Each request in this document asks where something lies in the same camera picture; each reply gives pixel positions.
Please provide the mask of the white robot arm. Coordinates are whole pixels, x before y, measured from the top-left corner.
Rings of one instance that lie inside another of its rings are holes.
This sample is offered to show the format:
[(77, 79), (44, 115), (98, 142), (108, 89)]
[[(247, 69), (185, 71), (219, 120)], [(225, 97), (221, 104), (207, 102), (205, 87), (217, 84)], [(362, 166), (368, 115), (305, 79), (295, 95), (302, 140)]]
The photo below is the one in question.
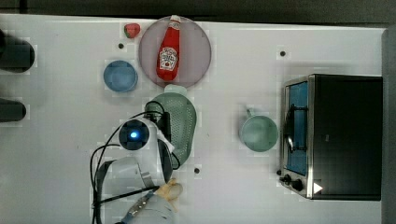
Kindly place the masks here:
[(151, 195), (171, 179), (174, 171), (170, 115), (145, 111), (124, 121), (95, 150), (90, 166), (92, 224), (105, 224), (105, 210), (137, 195)]

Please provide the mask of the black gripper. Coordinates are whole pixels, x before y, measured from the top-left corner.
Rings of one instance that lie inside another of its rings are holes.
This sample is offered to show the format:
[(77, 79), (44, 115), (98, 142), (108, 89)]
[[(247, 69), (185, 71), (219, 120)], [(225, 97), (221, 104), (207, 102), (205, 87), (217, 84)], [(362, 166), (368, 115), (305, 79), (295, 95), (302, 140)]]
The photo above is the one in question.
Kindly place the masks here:
[(163, 133), (164, 137), (171, 141), (171, 124), (170, 114), (163, 112), (162, 114), (156, 114), (152, 117), (152, 121), (157, 125), (159, 130)]

